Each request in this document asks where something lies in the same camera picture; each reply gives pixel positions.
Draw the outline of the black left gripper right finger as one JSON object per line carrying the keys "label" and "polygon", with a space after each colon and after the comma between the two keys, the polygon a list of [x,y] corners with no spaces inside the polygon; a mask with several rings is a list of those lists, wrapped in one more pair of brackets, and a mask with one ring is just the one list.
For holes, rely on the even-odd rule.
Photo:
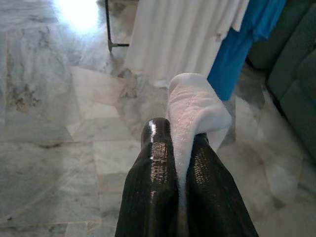
{"label": "black left gripper right finger", "polygon": [[206,134],[194,138],[186,198],[190,237],[258,237],[231,173]]}

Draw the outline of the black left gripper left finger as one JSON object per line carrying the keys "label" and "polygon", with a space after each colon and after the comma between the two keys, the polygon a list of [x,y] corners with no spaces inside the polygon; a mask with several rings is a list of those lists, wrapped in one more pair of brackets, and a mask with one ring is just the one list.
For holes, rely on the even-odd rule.
{"label": "black left gripper left finger", "polygon": [[176,237],[178,201],[170,123],[154,118],[125,180],[115,237]]}

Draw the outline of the blue t-shirt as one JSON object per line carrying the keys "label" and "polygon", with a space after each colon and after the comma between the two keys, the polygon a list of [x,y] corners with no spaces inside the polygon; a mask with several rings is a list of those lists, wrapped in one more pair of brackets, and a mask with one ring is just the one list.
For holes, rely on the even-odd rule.
{"label": "blue t-shirt", "polygon": [[207,77],[217,96],[229,100],[253,43],[267,40],[286,0],[249,0],[241,26],[229,30]]}

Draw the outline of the dark green sofa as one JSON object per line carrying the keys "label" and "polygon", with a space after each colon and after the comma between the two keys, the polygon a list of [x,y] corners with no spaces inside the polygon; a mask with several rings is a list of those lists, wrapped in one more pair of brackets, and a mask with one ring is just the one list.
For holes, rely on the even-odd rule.
{"label": "dark green sofa", "polygon": [[287,0],[269,38],[254,43],[247,59],[268,72],[275,105],[316,161],[316,0]]}

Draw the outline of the off-white t-shirt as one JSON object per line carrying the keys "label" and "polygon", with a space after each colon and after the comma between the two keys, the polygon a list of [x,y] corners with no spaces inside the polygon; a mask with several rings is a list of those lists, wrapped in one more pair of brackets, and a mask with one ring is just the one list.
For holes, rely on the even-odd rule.
{"label": "off-white t-shirt", "polygon": [[249,0],[139,0],[125,66],[155,87],[181,73],[208,76]]}

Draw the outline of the black metal clothes rack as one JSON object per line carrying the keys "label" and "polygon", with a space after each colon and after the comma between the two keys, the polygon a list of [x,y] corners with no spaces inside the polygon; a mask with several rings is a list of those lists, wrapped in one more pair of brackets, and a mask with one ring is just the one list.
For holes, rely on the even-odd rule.
{"label": "black metal clothes rack", "polygon": [[112,52],[114,47],[129,47],[128,43],[114,43],[111,38],[111,24],[109,16],[109,0],[104,0],[105,3],[105,12],[106,12],[106,26],[107,26],[107,39],[108,39],[108,50]]}

